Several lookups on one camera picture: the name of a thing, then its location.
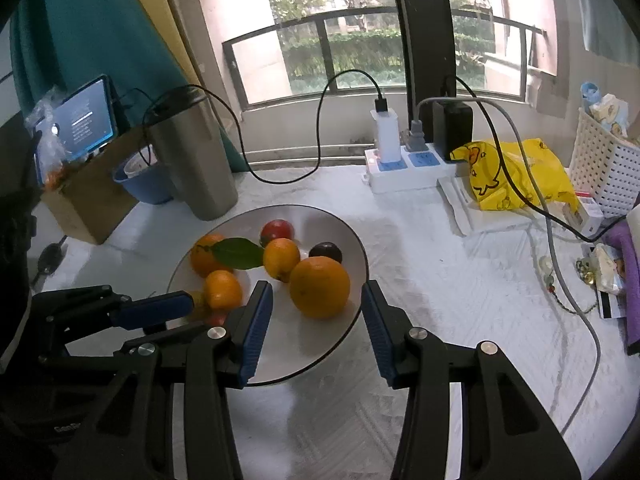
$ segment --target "tablet screen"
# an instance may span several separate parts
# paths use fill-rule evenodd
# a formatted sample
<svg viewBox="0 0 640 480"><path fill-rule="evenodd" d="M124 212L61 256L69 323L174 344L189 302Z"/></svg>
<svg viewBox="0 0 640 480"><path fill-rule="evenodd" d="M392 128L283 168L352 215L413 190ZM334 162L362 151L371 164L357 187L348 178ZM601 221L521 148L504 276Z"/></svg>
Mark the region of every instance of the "tablet screen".
<svg viewBox="0 0 640 480"><path fill-rule="evenodd" d="M81 88L53 110L52 118L36 125L36 130L44 132L46 128L58 136L68 153L68 161L105 144L114 136L106 78Z"/></svg>

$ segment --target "charging cable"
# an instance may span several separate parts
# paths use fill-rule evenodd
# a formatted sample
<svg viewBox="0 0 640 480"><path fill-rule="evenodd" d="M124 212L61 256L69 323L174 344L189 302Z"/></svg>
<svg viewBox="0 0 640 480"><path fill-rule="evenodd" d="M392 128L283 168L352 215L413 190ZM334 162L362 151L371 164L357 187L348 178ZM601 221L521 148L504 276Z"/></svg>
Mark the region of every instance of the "charging cable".
<svg viewBox="0 0 640 480"><path fill-rule="evenodd" d="M548 208L548 206L546 204L545 197L542 194L542 192L540 191L540 188L538 187L538 184L536 183L536 180L533 178L533 174L531 172L531 167L529 165L529 160L527 158L527 153L526 153L526 151L524 149L524 146L522 145L522 139L520 138L520 134L518 132L518 129L517 129L515 123L513 122L513 120L511 119L510 115L507 113L507 111L504 108L502 108L502 106L500 106L498 103L495 103L491 99L487 99L487 98L483 98L483 97L429 97L427 99L423 99L422 101L420 101L417 104L415 116L416 117L419 116L418 114L420 112L420 108L423 105L428 104L428 103L433 103L433 102L439 102L439 103L475 102L475 103L478 103L478 104L486 103L486 104L489 104L489 105L493 106L502 115L504 115L505 119L507 119L507 122L510 124L511 129L513 130L513 134L515 135L516 140L518 141L518 147L520 149L520 154L522 155L522 160L524 162L524 166L525 166L525 168L527 170L527 175L529 176L529 179L531 180L533 188L536 191L536 195L538 197L538 200L540 200L540 204L542 205L542 209L547 213L547 215L545 215L546 240L548 241L548 244L549 244L549 252L550 252L550 255L551 255L551 261L553 263L554 270L556 272L556 276L558 277L558 282L560 283L560 287L562 288L562 291L564 292L565 296L569 300L569 303L574 308L575 313L580 317L582 322L586 325L587 330L589 330L589 332L591 334L591 337L593 337L593 341L594 341L594 343L596 345L596 361L595 361L595 364L594 364L594 367L593 367L593 372L591 373L591 377L589 379L589 382L587 383L587 386L585 387L584 392L582 393L582 396L580 397L580 400L576 404L574 410L572 411L571 415L569 416L569 419L567 420L567 422L562 427L562 430L560 431L560 433L562 435L564 435L566 433L566 430L569 428L571 423L574 421L575 416L577 415L578 411L580 410L580 408L584 404L584 400L586 399L587 395L589 394L589 391L591 389L593 381L595 380L596 374L598 373L598 369L600 368L600 359L602 357L602 350L600 348L600 339L598 338L598 334L594 330L594 328L591 325L591 322L587 318L586 314L583 312L583 310L580 308L580 306L578 306L577 301L575 301L574 297L572 296L571 292L569 291L569 287L567 286L567 284L566 284L566 282L564 280L564 276L562 276L562 272L560 270L560 264L558 263L558 256L556 255L556 247L554 245L554 237L553 237L551 218L550 218L550 216L552 216L552 215L551 215L551 213L549 213L549 208ZM499 142L498 142L497 139L496 139L496 146L499 146Z"/></svg>
<svg viewBox="0 0 640 480"><path fill-rule="evenodd" d="M263 182L265 184L293 184L295 182L299 182L300 180L311 176L312 174L314 174L318 168L320 167L320 162L321 162L321 149L320 149L320 111L322 109L322 103L324 102L324 96L326 95L329 87L331 86L331 84L338 79L341 75L343 74L348 74L348 73L359 73L362 74L363 76L367 77L372 83L373 86L375 86L376 88L376 92L378 93L378 97L376 98L374 105L376 107L376 111L377 112L386 112L388 110L388 106L386 103L386 99L382 97L382 91L380 90L380 86L378 85L378 83L376 82L375 79L372 78L372 76L370 76L367 72L364 72L364 70L360 70L357 68L351 68L348 70L343 70L342 72L338 72L336 75L334 75L332 78L329 79L329 81L326 82L326 85L324 86L324 90L322 90L322 94L320 95L320 101L318 102L318 110L316 111L316 147L318 148L318 154L316 155L316 165L307 173L305 173L302 176L299 176L297 178L293 178L291 180L283 180L283 181L277 181L277 180L267 180L266 178L263 178L261 176L259 176L257 173L255 173L254 170L252 170L251 165L249 164L249 161L246 157L246 152L244 150L244 140L242 139L242 130L240 128L240 121L238 121L238 117L236 116L236 114L234 113L234 111L231 109L231 107L226 104L226 102L220 98L219 96L215 95L211 90L205 88L204 86L201 85L196 85L196 84L188 84L188 85L183 85L183 86L178 86L176 88L172 88L171 90L168 90L167 92L163 93L159 98L157 98L155 101L153 101L148 108L146 109L144 116L142 118L142 131L143 131L143 138L145 139L145 142L147 144L149 144L148 142L148 135L147 135L147 128L148 128L148 123L146 122L146 119L148 117L148 115L150 114L150 112L154 109L154 107L160 102L162 101L165 97L167 97L169 94L171 94L172 92L175 91L179 91L179 90L184 90L187 88L198 88L200 90L202 90L209 98L214 98L216 101L218 101L220 104L223 105L223 107L226 108L226 110L231 114L231 116L234 119L234 123L236 124L236 129L238 130L238 139L240 140L240 149L242 151L242 158L244 158L244 163L246 164L249 172L260 182Z"/></svg>

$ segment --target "blue gripper pad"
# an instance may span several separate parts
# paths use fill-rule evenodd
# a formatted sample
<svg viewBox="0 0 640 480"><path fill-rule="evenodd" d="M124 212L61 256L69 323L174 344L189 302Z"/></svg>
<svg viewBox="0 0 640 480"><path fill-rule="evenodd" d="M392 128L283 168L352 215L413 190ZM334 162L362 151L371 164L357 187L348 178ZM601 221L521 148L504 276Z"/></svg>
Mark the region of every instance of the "blue gripper pad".
<svg viewBox="0 0 640 480"><path fill-rule="evenodd" d="M382 316L378 309L376 291L372 290L372 288L377 289L377 292L380 291L378 283L374 280L369 280L362 285L360 309L362 310L364 321L367 325L369 339L373 347L373 353L376 356L380 376L386 379L387 384L391 386L398 374L394 365L393 344L391 343L389 332L382 321Z"/></svg>
<svg viewBox="0 0 640 480"><path fill-rule="evenodd" d="M360 308L380 376L394 389L406 388L418 371L418 361L407 351L404 339L412 327L407 314L386 302L376 280L362 286Z"/></svg>
<svg viewBox="0 0 640 480"><path fill-rule="evenodd" d="M162 296L133 301L110 313L111 324L125 330L135 330L184 317L193 310L191 296L183 290Z"/></svg>
<svg viewBox="0 0 640 480"><path fill-rule="evenodd" d="M244 309L249 313L253 311L253 317L246 330L246 336L242 341L236 341L235 338L232 338L232 342L240 347L241 361L238 372L240 388L246 386L249 379L255 375L255 369L258 366L262 343L264 343L264 336L267 333L271 312L273 311L273 287L271 283L258 282Z"/></svg>

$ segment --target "white box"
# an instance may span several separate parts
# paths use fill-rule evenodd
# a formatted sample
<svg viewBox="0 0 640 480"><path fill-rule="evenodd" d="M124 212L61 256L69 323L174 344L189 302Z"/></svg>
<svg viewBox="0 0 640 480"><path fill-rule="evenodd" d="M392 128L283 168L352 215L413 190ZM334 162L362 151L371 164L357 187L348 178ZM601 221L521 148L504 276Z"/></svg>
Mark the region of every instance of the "white box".
<svg viewBox="0 0 640 480"><path fill-rule="evenodd" d="M562 212L567 223L577 231L580 231L583 236L596 234L604 220L602 209L591 196L578 195L577 211L575 213L572 212L571 206L565 204Z"/></svg>

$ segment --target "black cable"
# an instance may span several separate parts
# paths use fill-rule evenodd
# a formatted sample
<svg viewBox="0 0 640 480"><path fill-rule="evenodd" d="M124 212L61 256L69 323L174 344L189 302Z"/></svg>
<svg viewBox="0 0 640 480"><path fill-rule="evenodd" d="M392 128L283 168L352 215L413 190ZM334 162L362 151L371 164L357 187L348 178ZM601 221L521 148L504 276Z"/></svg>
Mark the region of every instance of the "black cable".
<svg viewBox="0 0 640 480"><path fill-rule="evenodd" d="M152 110L156 104L158 102L160 102L162 99L164 99L167 95L171 94L172 92L181 90L181 89L185 89L185 88L199 88L200 90L202 90L205 94L207 94L210 97L215 98L217 101L220 102L220 104L223 105L223 107L226 108L226 110L231 114L231 116L234 119L234 123L236 124L236 128L238 129L238 139L240 140L240 149L242 151L242 158L244 158L244 163L246 164L247 168L249 169L249 173L251 173L257 180L259 180L260 182L263 182L265 184L293 184L295 182L298 182L300 180L302 180L303 178L306 178L310 175L312 175L313 173L315 173L318 168L320 167L320 161L321 161L321 150L320 150L320 110L322 109L322 102L324 102L324 96L326 95L326 92L329 89L329 86L331 85L331 83L333 81L335 81L339 76L341 76L342 74L347 74L349 72L357 72L360 73L364 76L366 76L372 83L373 86L375 86L376 88L376 92L378 93L378 98L382 99L382 91L380 90L380 86L378 85L378 83L375 81L375 79L372 78L372 76L370 76L368 73L364 72L364 70L360 70L357 68L351 68L348 70L343 70L342 72L338 72L336 75L334 75L332 78L329 79L329 81L327 81L324 90L322 90L322 94L320 96L320 101L318 102L318 111L316 112L316 145L318 147L318 160L316 160L316 165L314 166L314 168L309 171L308 173L305 173L302 176L299 176L297 178L294 178L292 180L284 180L281 182L277 182L274 180L267 180L265 178L262 178L261 176L259 176L257 173L255 173L254 170L252 170L251 165L249 165L249 161L246 158L246 152L244 150L244 140L242 140L242 131L240 129L240 122L238 121L238 117L236 116L236 114L234 113L234 111L231 109L231 107L225 103L225 101L223 99L221 99L220 97L218 97L217 95L215 95L211 90L205 88L204 86L201 85L197 85L197 84L188 84L188 85L183 85L183 86L178 86L176 88L173 88L171 90L168 90L167 92L163 93L158 99L156 99L155 101L153 101L149 107L146 109L145 114L142 117L142 130L143 130L143 138L146 140L146 117L149 113L150 110Z"/></svg>
<svg viewBox="0 0 640 480"><path fill-rule="evenodd" d="M130 88L129 90L124 92L124 94L122 94L121 96L116 96L114 101L118 101L118 102L122 101L131 92L140 92L144 97L146 97L149 100L149 102L152 103L154 101L151 97L149 97L148 93L146 93L142 88L138 88L138 87Z"/></svg>
<svg viewBox="0 0 640 480"><path fill-rule="evenodd" d="M455 78L465 88L465 90L469 93L469 95L471 95L471 97L473 97L473 98L477 97L476 93L469 87L468 84L466 84L458 76L455 76ZM492 134L492 136L494 138L495 149L498 152L498 158L500 158L500 168L504 172L504 176L506 177L507 182L511 186L511 189L513 189L513 191L516 193L518 198L520 200L522 200L531 209L533 209L533 211L535 211L536 213L541 214L542 216L544 216L546 218L549 218L553 222L556 222L557 224L561 225L562 227L564 227L568 231L571 231L575 235L575 237L579 238L583 242L587 242L587 243L590 243L590 244L596 243L596 241L598 241L614 225L616 225L618 222L620 222L621 220L626 218L624 216L616 218L611 224L606 226L598 234L594 235L591 238L588 238L588 237L584 236L580 231L578 231L577 229L574 229L573 227L571 227L569 224L565 223L564 221L562 221L558 217L552 215L551 213L548 213L548 212L544 211L542 208L539 208L538 206L536 206L533 203L531 203L531 200L529 200L527 197L525 197L522 194L522 192L518 189L518 187L515 185L513 179L511 178L511 175L509 174L509 171L507 171L507 164L504 161L504 155L502 154L502 149L500 147L500 140L498 139L498 134L495 131L494 123L491 120L491 117L489 117L489 113L486 111L486 109L484 108L484 105L482 103L478 103L478 106L479 106L480 110L482 111L482 114L484 115L484 118L486 119L487 123L489 124L489 129L491 130L491 134Z"/></svg>
<svg viewBox="0 0 640 480"><path fill-rule="evenodd" d="M129 90L127 90L126 92L124 92L124 94L122 94L121 96L117 96L117 97L114 99L114 101L117 101L117 102L120 102L120 103L121 103L121 102L122 102L122 100L123 100L127 95L129 95L131 92L139 92L139 93L141 93L144 97L146 97L146 98L149 100L149 102L150 102L151 104L153 104L153 102L154 102L154 100L151 98L151 96L150 96L148 93L146 93L142 88L138 88L137 86L136 86L136 87L133 87L133 88L130 88ZM150 145L148 142L146 143L146 154L147 154L147 155L148 155L148 157L149 157L149 160L148 160L148 161L146 160L145 156L142 154L142 148L144 148L144 146L142 146L142 145L141 145L141 143L139 142L139 143L138 143L138 154L140 155L140 158L144 161L144 163L145 163L146 165L151 166L151 145Z"/></svg>

